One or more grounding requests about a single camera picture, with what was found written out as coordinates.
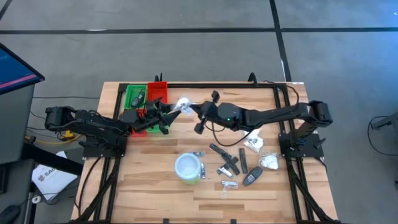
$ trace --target white plastic bag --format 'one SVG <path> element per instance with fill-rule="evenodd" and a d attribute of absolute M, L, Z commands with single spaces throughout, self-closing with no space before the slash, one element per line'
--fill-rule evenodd
<path fill-rule="evenodd" d="M 279 168 L 278 165 L 278 154 L 274 152 L 261 152 L 259 158 L 259 166 L 265 167 L 268 169 L 277 170 Z"/>
<path fill-rule="evenodd" d="M 192 101 L 186 97 L 181 96 L 180 99 L 174 105 L 173 110 L 180 110 L 183 114 L 190 115 L 193 113 L 193 109 L 189 107 L 192 104 Z"/>
<path fill-rule="evenodd" d="M 264 140 L 258 136 L 260 133 L 260 129 L 253 130 L 244 140 L 243 144 L 252 149 L 254 152 L 259 152 L 260 148 L 264 145 Z M 246 136 L 248 134 L 247 131 L 243 131 L 243 134 Z"/>
<path fill-rule="evenodd" d="M 239 187 L 239 183 L 235 181 L 221 181 L 221 184 L 224 186 L 223 191 L 221 192 L 222 199 L 228 198 L 228 189 L 238 189 Z"/>

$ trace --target wooden tabletop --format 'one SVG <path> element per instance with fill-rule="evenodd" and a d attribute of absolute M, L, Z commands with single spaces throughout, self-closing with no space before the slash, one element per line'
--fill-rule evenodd
<path fill-rule="evenodd" d="M 301 102 L 308 102 L 304 84 L 288 84 L 298 91 Z M 103 116 L 110 118 L 113 116 L 118 85 L 119 82 L 104 83 L 98 105 L 98 112 Z M 265 88 L 216 90 L 220 93 L 220 103 L 230 102 L 243 108 L 257 110 L 275 108 L 272 90 Z M 187 96 L 195 103 L 201 103 L 211 100 L 212 91 L 210 88 L 169 88 L 169 103 L 176 102 L 181 96 Z M 295 102 L 296 96 L 290 89 L 289 96 L 290 102 Z M 264 139 L 262 150 L 278 153 L 279 170 L 264 170 L 260 178 L 248 187 L 242 184 L 244 174 L 234 177 L 232 180 L 239 182 L 239 189 L 229 190 L 228 198 L 222 199 L 221 181 L 231 179 L 216 173 L 217 167 L 222 166 L 224 161 L 208 147 L 210 143 L 216 144 L 211 131 L 205 129 L 202 135 L 193 131 L 197 122 L 196 115 L 181 114 L 171 125 L 168 135 L 148 133 L 146 137 L 130 138 L 126 155 L 121 160 L 112 223 L 161 223 L 163 218 L 169 218 L 171 223 L 229 223 L 231 219 L 237 219 L 238 223 L 295 222 L 286 164 L 280 156 L 277 140 L 277 135 L 280 133 L 279 125 L 276 123 L 264 125 L 260 132 L 260 137 Z M 301 122 L 295 121 L 297 127 Z M 226 129 L 217 133 L 217 137 L 222 143 L 230 144 L 243 137 L 243 133 Z M 239 157 L 240 147 L 244 147 L 242 143 L 222 148 Z M 180 154 L 192 151 L 205 151 L 206 156 L 200 160 L 205 163 L 206 179 L 202 179 L 196 185 L 187 185 L 179 181 L 174 172 L 174 162 Z M 246 148 L 246 157 L 249 170 L 257 166 L 259 158 L 257 153 Z M 95 160 L 93 158 L 85 161 L 79 192 L 88 169 Z M 103 161 L 104 159 L 101 159 L 97 163 L 88 179 L 83 194 L 82 211 L 98 192 Z M 310 193 L 326 214 L 337 219 L 325 168 L 312 158 L 304 159 L 303 164 Z M 299 197 L 303 218 L 306 219 L 301 194 Z M 106 213 L 107 201 L 108 194 L 104 197 L 102 218 Z M 77 216 L 75 208 L 72 218 Z"/>

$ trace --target black remote control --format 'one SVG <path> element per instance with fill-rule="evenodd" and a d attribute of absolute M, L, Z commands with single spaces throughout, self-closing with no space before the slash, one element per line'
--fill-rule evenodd
<path fill-rule="evenodd" d="M 245 176 L 243 179 L 243 185 L 248 186 L 251 185 L 259 176 L 262 174 L 262 169 L 261 167 L 257 166 L 253 170 L 250 170 L 250 172 Z"/>

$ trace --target computer screen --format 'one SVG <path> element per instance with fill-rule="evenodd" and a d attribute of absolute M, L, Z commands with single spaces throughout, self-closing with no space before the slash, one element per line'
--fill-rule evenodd
<path fill-rule="evenodd" d="M 38 71 L 0 44 L 0 95 L 43 80 Z"/>

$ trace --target floor tile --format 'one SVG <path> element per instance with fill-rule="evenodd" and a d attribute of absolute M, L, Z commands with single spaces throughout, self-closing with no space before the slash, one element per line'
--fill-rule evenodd
<path fill-rule="evenodd" d="M 273 27 L 262 0 L 13 0 L 0 29 Z"/>
<path fill-rule="evenodd" d="M 2 9 L 2 7 L 5 5 L 7 0 L 0 0 L 0 10 Z"/>
<path fill-rule="evenodd" d="M 276 0 L 281 27 L 397 27 L 395 0 Z"/>
<path fill-rule="evenodd" d="M 284 79 L 274 33 L 3 35 L 41 72 L 35 95 L 99 96 L 106 81 Z"/>
<path fill-rule="evenodd" d="M 318 129 L 339 219 L 394 223 L 398 218 L 398 157 L 368 143 L 374 116 L 398 112 L 395 33 L 284 34 L 293 81 L 305 82 L 310 100 L 329 104 L 332 125 Z M 376 147 L 398 154 L 392 128 L 372 131 Z"/>

